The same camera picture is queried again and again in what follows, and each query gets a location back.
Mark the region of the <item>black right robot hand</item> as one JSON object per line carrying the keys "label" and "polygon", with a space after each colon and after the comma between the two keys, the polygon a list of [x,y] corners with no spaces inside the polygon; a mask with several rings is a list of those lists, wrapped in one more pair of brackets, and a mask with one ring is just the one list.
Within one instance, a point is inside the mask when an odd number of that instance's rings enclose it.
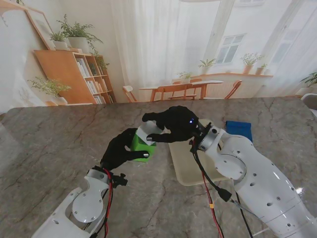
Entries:
{"label": "black right robot hand", "polygon": [[155,121],[159,129],[170,131],[170,133],[149,134],[148,141],[162,143],[187,141],[199,131],[199,118],[184,106],[173,106],[160,113],[145,113],[142,121]]}

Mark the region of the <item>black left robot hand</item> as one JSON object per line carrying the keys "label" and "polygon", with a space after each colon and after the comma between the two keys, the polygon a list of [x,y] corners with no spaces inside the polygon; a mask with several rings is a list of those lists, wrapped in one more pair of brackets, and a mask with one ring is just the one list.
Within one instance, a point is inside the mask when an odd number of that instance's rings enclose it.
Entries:
{"label": "black left robot hand", "polygon": [[101,168],[111,171],[127,161],[149,157],[148,151],[130,150],[136,131],[137,128],[128,128],[110,141],[101,159]]}

